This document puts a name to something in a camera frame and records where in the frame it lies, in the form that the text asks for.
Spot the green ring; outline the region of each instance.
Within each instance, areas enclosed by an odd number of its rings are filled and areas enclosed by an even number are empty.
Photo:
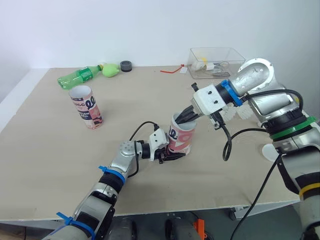
[[[270,135],[270,138],[272,140],[275,140],[275,139],[281,138],[283,136],[292,134],[292,133],[294,133],[296,131],[304,129],[305,127],[309,126],[311,123],[314,123],[316,121],[317,121],[316,117],[310,116],[304,122],[299,123],[298,125],[292,126],[290,128],[287,128],[286,130],[283,130],[281,132],[277,132],[276,134]]]

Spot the bottle cap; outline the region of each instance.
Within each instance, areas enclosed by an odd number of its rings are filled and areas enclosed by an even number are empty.
[[[132,63],[130,61],[120,62],[120,67],[122,72],[130,72],[132,70]]]

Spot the yellow band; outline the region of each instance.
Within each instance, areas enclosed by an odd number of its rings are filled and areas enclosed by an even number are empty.
[[[313,184],[310,184],[310,185],[307,185],[305,187],[303,187],[300,192],[299,192],[299,196],[302,197],[302,195],[306,192],[306,191],[309,191],[311,189],[316,189],[316,188],[320,188],[320,182],[318,183],[313,183]]]

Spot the green plastic bottle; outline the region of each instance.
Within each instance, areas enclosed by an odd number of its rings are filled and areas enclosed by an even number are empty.
[[[100,71],[102,71],[103,66],[87,66],[83,69],[77,70],[67,76],[62,76],[57,79],[58,84],[63,89],[72,89],[73,87],[83,84],[86,81],[95,77]]]

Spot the orange part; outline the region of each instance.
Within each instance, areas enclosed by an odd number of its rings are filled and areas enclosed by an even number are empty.
[[[196,232],[199,234],[201,240],[205,240],[205,220],[198,219],[196,222],[193,223],[193,227],[195,228]]]
[[[184,66],[185,66],[184,64],[181,64],[180,67],[179,67],[177,70],[175,70],[175,71],[164,71],[164,70],[160,70],[160,72],[166,73],[166,74],[174,74],[174,73],[178,72],[178,71],[179,71],[182,67],[184,67]]]

